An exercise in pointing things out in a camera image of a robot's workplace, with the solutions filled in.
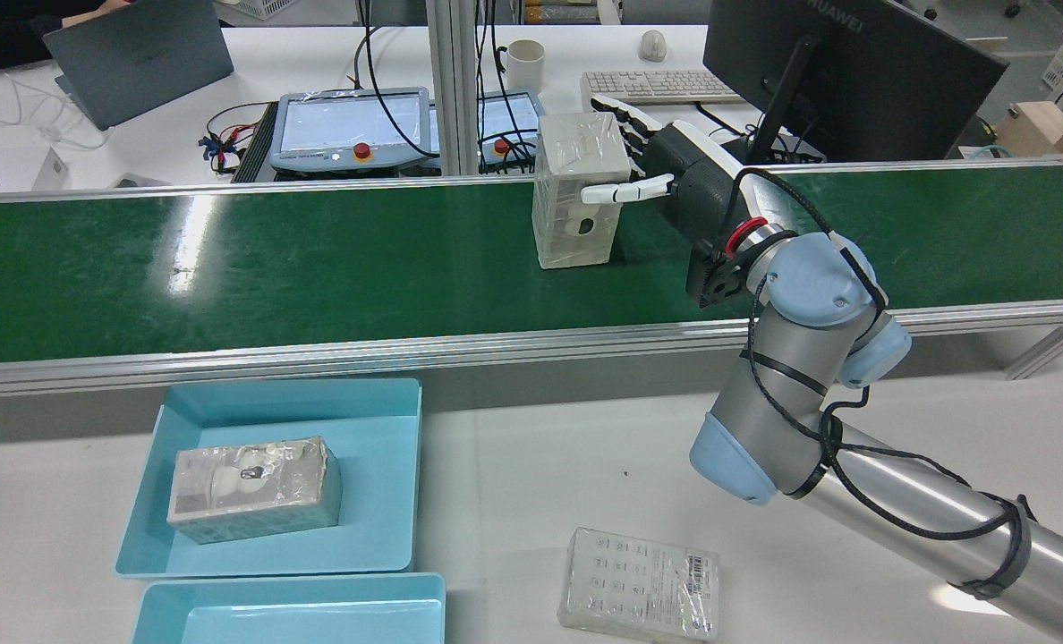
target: barcode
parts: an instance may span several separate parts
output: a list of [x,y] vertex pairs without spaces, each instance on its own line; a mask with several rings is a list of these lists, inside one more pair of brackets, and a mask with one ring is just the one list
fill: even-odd
[[703,583],[706,581],[704,559],[696,555],[687,556],[687,594],[703,595]]

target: white mug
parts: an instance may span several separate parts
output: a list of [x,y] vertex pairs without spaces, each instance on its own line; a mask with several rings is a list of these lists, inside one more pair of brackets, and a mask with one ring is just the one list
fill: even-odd
[[543,89],[543,45],[536,40],[513,40],[495,49],[495,63],[504,72],[504,87]]

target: blue joint cap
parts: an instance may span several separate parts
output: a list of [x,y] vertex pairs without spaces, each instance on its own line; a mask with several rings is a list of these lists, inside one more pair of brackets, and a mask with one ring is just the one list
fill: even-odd
[[891,319],[866,346],[859,348],[845,359],[838,372],[838,382],[850,388],[875,384],[901,362],[912,345],[908,331],[896,319]]
[[[843,241],[871,281],[876,281],[862,249]],[[782,317],[804,326],[841,325],[872,302],[854,269],[823,233],[796,237],[777,252],[766,272],[766,290]]]
[[770,503],[777,492],[774,481],[714,413],[707,413],[698,429],[691,447],[691,465],[707,480],[756,506]]

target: laptop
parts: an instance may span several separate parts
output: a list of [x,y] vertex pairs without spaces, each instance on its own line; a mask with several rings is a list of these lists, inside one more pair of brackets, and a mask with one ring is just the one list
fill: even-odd
[[138,0],[43,37],[58,87],[99,130],[233,73],[209,0]]

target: monitor stand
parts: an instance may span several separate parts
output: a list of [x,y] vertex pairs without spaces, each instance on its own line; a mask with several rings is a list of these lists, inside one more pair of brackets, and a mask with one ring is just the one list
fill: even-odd
[[821,41],[821,37],[806,34],[794,43],[794,52],[790,53],[790,61],[786,63],[786,70],[782,70],[782,79],[778,82],[777,88],[774,88],[773,98],[766,105],[766,113],[761,118],[754,141],[749,142],[743,136],[723,146],[724,150],[740,159],[743,165],[770,163],[770,150],[774,147],[774,139],[777,138],[778,131],[782,130],[786,113],[794,103],[794,95],[797,94],[802,78],[806,75],[806,67],[809,66],[810,57]]

